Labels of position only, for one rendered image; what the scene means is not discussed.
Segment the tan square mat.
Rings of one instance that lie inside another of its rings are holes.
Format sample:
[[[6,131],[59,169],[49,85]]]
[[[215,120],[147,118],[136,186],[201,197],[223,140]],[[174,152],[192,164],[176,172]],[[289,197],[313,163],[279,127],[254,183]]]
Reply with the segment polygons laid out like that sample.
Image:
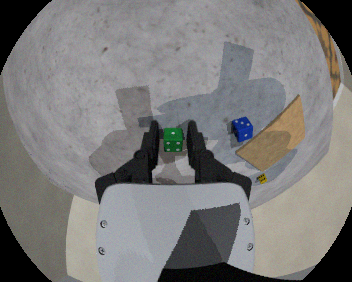
[[[305,138],[300,95],[262,131],[236,153],[262,172],[271,167]]]

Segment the blue die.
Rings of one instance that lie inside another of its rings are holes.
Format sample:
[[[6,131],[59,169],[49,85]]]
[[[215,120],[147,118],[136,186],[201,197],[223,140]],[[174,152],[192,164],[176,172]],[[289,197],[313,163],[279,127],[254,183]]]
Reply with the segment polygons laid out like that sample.
[[[253,125],[246,116],[233,120],[232,127],[233,133],[238,142],[248,140],[253,136]]]

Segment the yellow die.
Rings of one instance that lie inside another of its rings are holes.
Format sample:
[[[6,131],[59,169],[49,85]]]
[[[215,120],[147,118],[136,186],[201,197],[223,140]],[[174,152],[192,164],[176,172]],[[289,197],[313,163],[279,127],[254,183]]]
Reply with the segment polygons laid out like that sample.
[[[261,184],[267,182],[267,178],[266,178],[265,174],[258,176],[258,178],[259,178],[259,181]]]

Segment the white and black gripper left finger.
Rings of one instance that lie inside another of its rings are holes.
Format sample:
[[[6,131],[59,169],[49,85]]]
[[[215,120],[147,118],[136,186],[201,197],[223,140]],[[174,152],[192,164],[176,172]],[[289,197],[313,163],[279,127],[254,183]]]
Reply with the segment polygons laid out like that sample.
[[[109,185],[121,182],[153,183],[152,170],[158,166],[159,143],[158,122],[151,121],[149,132],[144,132],[141,149],[134,153],[133,159],[119,167],[115,173],[96,179],[95,188],[99,205]]]

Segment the green die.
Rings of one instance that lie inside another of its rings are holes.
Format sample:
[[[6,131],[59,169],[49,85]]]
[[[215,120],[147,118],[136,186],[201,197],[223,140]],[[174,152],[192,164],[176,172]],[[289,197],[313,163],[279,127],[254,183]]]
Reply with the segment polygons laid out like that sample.
[[[164,129],[164,151],[181,152],[183,146],[182,128]]]

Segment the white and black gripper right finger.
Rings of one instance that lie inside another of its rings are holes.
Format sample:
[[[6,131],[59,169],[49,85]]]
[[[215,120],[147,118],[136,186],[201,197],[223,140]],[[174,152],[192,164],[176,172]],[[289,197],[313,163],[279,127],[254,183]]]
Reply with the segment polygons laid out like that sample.
[[[189,166],[195,170],[195,183],[233,182],[244,189],[249,200],[252,186],[251,179],[232,172],[230,168],[214,158],[213,152],[206,149],[203,134],[202,132],[198,133],[195,121],[188,122],[186,144]]]

